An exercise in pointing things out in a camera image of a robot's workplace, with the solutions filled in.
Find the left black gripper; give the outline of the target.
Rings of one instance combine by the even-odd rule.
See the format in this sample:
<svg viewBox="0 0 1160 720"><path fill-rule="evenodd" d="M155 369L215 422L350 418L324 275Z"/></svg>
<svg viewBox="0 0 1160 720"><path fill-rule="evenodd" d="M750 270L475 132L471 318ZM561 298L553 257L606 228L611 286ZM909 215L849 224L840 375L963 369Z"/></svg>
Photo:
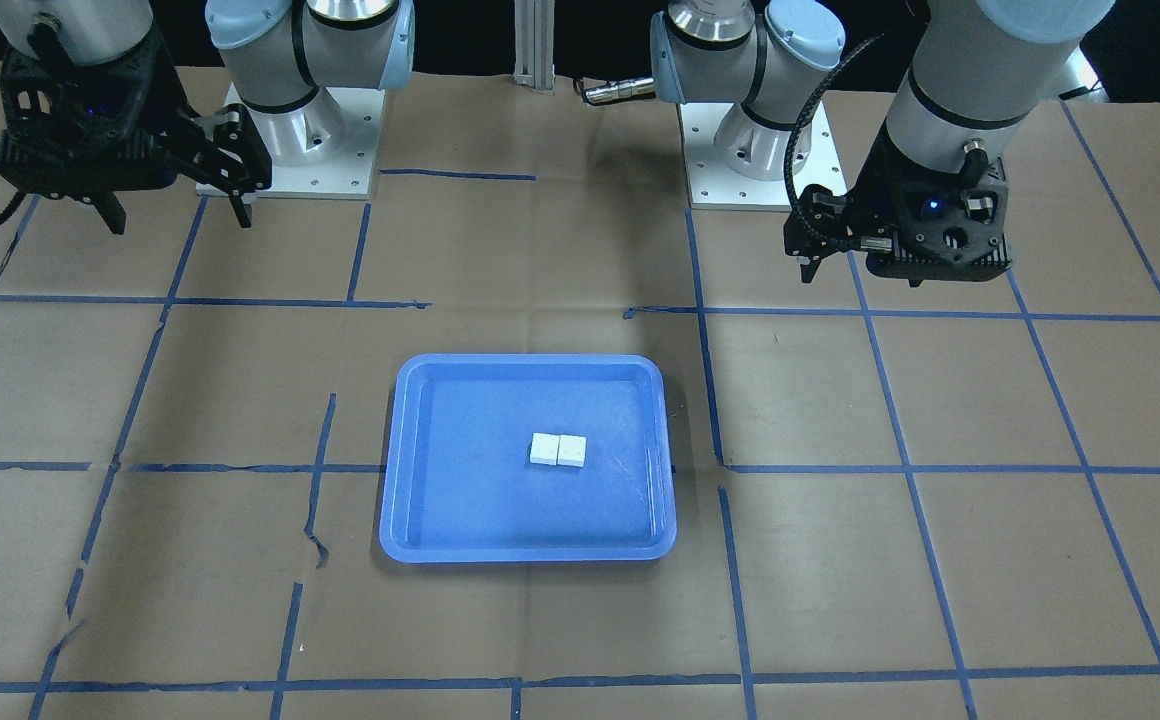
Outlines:
<svg viewBox="0 0 1160 720"><path fill-rule="evenodd" d="M809 184L784 224L784 250L812 283L824 259L862 252L868 272L909 283L987 282L1008 272L1005 163L979 138L951 173L933 170L880 134L844 195Z"/></svg>

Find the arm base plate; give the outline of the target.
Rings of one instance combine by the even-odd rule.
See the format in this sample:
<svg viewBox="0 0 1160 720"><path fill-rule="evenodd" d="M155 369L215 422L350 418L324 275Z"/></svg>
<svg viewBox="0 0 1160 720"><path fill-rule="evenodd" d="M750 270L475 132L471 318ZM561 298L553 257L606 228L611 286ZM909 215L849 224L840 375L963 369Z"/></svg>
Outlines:
<svg viewBox="0 0 1160 720"><path fill-rule="evenodd" d="M784 159L790 133L757 126L740 106L693 102L679 106L690 206L705 210L786 211ZM818 106L792 155L795 191L818 184L848 191L831 132Z"/></svg>
<svg viewBox="0 0 1160 720"><path fill-rule="evenodd" d="M389 96L376 88L320 88L304 108L252 114L271 155L271 184L245 201L369 201Z"/></svg>

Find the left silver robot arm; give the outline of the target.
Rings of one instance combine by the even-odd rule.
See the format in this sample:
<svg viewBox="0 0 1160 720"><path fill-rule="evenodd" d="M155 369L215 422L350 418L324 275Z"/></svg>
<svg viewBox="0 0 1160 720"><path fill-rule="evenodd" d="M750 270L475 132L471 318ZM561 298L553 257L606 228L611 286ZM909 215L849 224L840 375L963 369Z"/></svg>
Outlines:
<svg viewBox="0 0 1160 720"><path fill-rule="evenodd" d="M812 282L862 252L869 272L987 282L1008 272L1006 146L1109 1L931 1L929 20L848 192L795 186L795 152L824 94L873 38L846 45L818 1L672 1L650 22L659 99L727 102L745 129L784 134L773 177L791 210L784 250Z"/></svg>

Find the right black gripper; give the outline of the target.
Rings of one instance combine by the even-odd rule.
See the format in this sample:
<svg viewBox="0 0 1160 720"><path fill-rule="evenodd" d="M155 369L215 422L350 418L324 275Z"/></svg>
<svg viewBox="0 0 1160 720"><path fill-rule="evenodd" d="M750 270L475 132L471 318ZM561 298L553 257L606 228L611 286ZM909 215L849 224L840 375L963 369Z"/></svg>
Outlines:
<svg viewBox="0 0 1160 720"><path fill-rule="evenodd" d="M240 228L254 225L251 192L271 184L271 157L246 106L193 110L155 26L92 65L64 41L64 26L32 26L27 50L3 56L3 179L24 192L90 196L118 237L126 209L115 192L164 190L177 176L227 192Z"/></svg>

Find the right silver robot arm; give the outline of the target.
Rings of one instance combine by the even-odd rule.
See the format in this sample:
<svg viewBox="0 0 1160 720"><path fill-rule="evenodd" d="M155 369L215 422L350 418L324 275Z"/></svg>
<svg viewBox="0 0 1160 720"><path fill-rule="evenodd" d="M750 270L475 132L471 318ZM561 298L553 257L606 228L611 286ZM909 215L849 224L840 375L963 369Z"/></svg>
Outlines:
<svg viewBox="0 0 1160 720"><path fill-rule="evenodd" d="M247 228L246 197L274 167L342 141L333 88L403 88L414 65L411 1L209 1L204 19L238 97L211 115L193 109L146 1L0 1L0 177L90 205L115 234L119 192L193 179Z"/></svg>

